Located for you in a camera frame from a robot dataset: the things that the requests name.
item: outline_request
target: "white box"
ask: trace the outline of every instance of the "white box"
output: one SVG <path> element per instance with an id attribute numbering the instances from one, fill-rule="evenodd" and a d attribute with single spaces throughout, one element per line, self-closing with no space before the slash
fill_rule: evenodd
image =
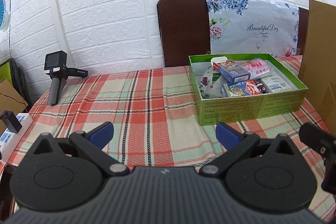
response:
<path id="1" fill-rule="evenodd" d="M 261 81 L 269 92 L 288 91 L 292 89 L 276 72 L 272 72 L 272 74 L 262 78 Z"/>

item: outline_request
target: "printed fabric bag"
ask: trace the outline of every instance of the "printed fabric bag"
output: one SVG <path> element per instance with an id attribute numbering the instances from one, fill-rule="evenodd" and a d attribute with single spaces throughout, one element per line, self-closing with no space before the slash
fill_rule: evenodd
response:
<path id="1" fill-rule="evenodd" d="M 280 0 L 206 0 L 211 54 L 296 55 L 299 8 Z"/>

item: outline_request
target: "power strip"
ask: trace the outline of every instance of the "power strip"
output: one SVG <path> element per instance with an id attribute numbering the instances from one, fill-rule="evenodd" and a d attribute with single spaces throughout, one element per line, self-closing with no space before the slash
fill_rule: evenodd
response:
<path id="1" fill-rule="evenodd" d="M 1 152 L 1 162 L 6 164 L 9 157 L 12 155 L 14 149 L 16 148 L 17 144 L 26 133 L 29 126 L 32 124 L 33 119 L 30 117 L 29 113 L 19 113 L 16 115 L 16 118 L 22 125 L 22 128 L 18 133 L 13 133 L 8 130 L 0 137 L 0 152 Z"/>

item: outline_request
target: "blue gripper pad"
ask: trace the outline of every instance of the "blue gripper pad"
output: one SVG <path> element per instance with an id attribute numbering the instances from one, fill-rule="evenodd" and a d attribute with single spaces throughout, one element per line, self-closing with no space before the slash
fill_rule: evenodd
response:
<path id="1" fill-rule="evenodd" d="M 226 150 L 230 150 L 244 139 L 244 135 L 226 123 L 219 122 L 216 126 L 216 138 Z"/>
<path id="2" fill-rule="evenodd" d="M 113 133 L 113 124 L 111 122 L 105 122 L 86 133 L 85 138 L 93 145 L 103 149 L 104 146 L 112 140 Z"/>

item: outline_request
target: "cardboard sheet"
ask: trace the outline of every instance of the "cardboard sheet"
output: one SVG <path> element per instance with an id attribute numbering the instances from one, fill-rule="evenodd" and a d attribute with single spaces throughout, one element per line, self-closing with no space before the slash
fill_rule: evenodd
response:
<path id="1" fill-rule="evenodd" d="M 336 7 L 309 0 L 307 38 L 299 79 L 306 98 L 336 135 Z"/>
<path id="2" fill-rule="evenodd" d="M 18 94 L 18 92 L 13 88 L 13 86 L 8 82 L 7 79 L 0 79 L 0 112 L 2 113 L 4 109 L 8 111 L 13 111 L 15 115 L 23 112 L 26 108 L 27 103 Z M 0 135 L 6 130 L 6 126 L 0 120 Z"/>

